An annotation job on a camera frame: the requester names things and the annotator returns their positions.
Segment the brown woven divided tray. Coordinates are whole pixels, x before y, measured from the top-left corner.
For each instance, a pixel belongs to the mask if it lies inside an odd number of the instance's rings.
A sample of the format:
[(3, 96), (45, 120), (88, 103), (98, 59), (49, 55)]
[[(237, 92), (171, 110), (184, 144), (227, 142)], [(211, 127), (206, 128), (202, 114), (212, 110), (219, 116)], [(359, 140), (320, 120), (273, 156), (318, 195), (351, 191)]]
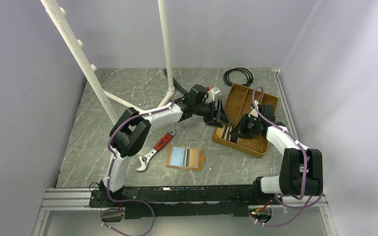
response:
[[(267, 93), (262, 94), (259, 91), (254, 92), (251, 88), (239, 84), (234, 84), (231, 87), (230, 93), (224, 106), (225, 113), (227, 114), (227, 117), (231, 122), (230, 126), (232, 126), (232, 128), (237, 126), (244, 114), (253, 114), (254, 116), (257, 115), (257, 113), (251, 113), (251, 103), (254, 100), (258, 100), (259, 105), (273, 105), (276, 115), (278, 98)], [(238, 150), (255, 158), (262, 158), (266, 154), (269, 146), (269, 142), (267, 141), (266, 136), (265, 138), (263, 138), (261, 135), (256, 135), (252, 139), (240, 138), (239, 142), (235, 144), (231, 141), (215, 137), (214, 132), (212, 135), (212, 141), (214, 143)]]

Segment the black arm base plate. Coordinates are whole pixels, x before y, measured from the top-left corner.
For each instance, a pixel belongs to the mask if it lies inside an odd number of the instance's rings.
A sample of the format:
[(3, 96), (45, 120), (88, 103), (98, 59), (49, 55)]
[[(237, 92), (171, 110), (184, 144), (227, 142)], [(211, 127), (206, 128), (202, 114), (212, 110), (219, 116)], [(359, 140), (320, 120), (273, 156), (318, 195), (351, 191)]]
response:
[(125, 219), (166, 216), (231, 215), (247, 217), (256, 208), (277, 204), (274, 194), (260, 192), (258, 183), (241, 185), (124, 187), (107, 196), (91, 191), (91, 208), (125, 211)]

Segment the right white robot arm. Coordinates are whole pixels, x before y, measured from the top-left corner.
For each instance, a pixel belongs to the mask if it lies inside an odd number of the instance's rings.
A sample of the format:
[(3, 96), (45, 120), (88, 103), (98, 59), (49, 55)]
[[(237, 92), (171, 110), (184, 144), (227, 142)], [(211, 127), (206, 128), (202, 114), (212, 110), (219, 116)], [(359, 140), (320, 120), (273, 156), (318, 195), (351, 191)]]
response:
[(318, 196), (323, 192), (322, 153), (300, 143), (287, 127), (276, 121), (272, 105), (258, 105), (244, 114), (232, 128), (230, 137), (252, 139), (261, 136), (283, 156), (279, 175), (258, 177), (260, 186), (252, 190), (252, 199), (263, 204), (271, 194), (301, 198)]

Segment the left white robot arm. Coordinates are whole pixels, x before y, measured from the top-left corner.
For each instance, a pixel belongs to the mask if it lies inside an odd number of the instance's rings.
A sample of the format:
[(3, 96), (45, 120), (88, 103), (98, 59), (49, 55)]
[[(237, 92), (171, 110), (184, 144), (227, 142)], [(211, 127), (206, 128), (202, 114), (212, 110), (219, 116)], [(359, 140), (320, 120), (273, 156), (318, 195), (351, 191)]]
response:
[(222, 100), (215, 99), (199, 84), (164, 106), (142, 112), (132, 107), (126, 109), (109, 134), (107, 149), (111, 152), (111, 160), (102, 179), (106, 187), (102, 200), (111, 207), (121, 202), (120, 190), (125, 185), (130, 159), (141, 150), (151, 130), (184, 121), (193, 115), (202, 117), (207, 126), (230, 125)]

